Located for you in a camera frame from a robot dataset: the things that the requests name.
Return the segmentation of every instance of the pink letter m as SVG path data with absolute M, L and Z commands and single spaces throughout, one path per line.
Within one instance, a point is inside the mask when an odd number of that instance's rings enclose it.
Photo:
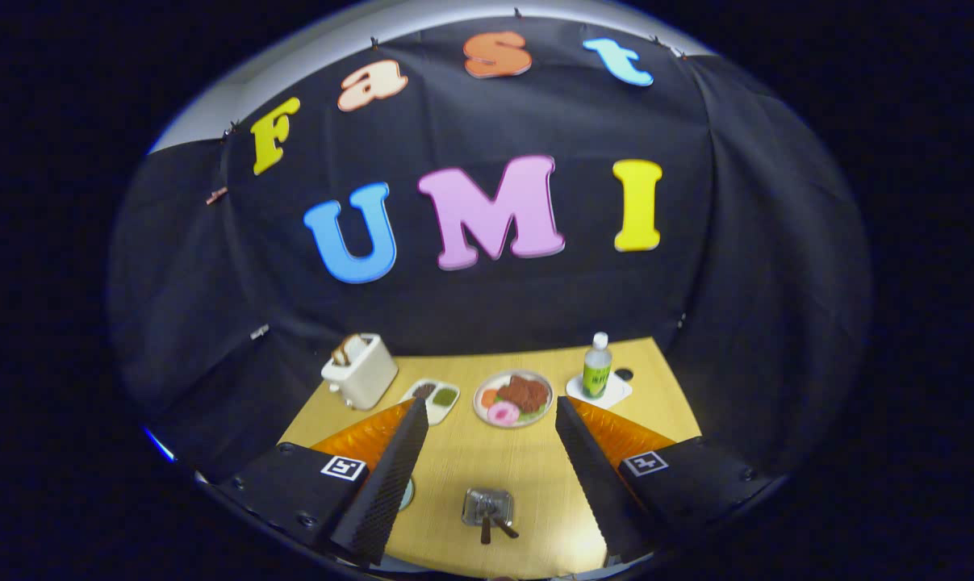
M 498 260 L 516 221 L 512 253 L 520 258 L 549 257 L 565 248 L 565 239 L 554 228 L 548 177 L 554 159 L 548 155 L 517 157 L 508 163 L 494 199 L 487 198 L 468 173 L 458 168 L 439 169 L 419 180 L 419 191 L 436 207 L 443 239 L 437 264 L 443 270 L 460 270 L 476 264 L 476 249 L 469 246 L 462 225 Z

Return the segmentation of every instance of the white toaster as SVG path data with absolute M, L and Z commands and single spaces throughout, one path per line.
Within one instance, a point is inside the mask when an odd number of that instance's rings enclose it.
M 321 368 L 321 376 L 328 383 L 329 391 L 340 393 L 347 408 L 367 411 L 375 408 L 382 394 L 387 393 L 387 387 L 397 376 L 397 363 L 379 335 L 361 333 L 360 336 L 368 345 L 350 365 L 337 365 L 329 359 Z

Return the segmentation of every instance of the bottle label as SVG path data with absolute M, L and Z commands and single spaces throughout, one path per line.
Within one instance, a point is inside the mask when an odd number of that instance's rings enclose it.
M 591 398 L 601 397 L 605 391 L 605 385 L 608 383 L 608 372 L 611 369 L 612 365 L 600 369 L 583 365 L 583 394 Z

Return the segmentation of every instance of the plastic bottle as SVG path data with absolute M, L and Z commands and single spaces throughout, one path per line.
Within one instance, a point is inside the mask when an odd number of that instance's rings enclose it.
M 597 399 L 605 393 L 608 372 L 612 369 L 612 352 L 608 350 L 608 334 L 595 333 L 594 345 L 583 357 L 583 394 Z

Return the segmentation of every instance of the letter a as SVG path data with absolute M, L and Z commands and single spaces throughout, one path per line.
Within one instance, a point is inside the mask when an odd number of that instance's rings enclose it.
M 344 78 L 343 93 L 336 103 L 340 111 L 354 111 L 367 106 L 373 99 L 386 99 L 408 86 L 408 77 L 401 76 L 401 65 L 386 60 L 362 66 Z

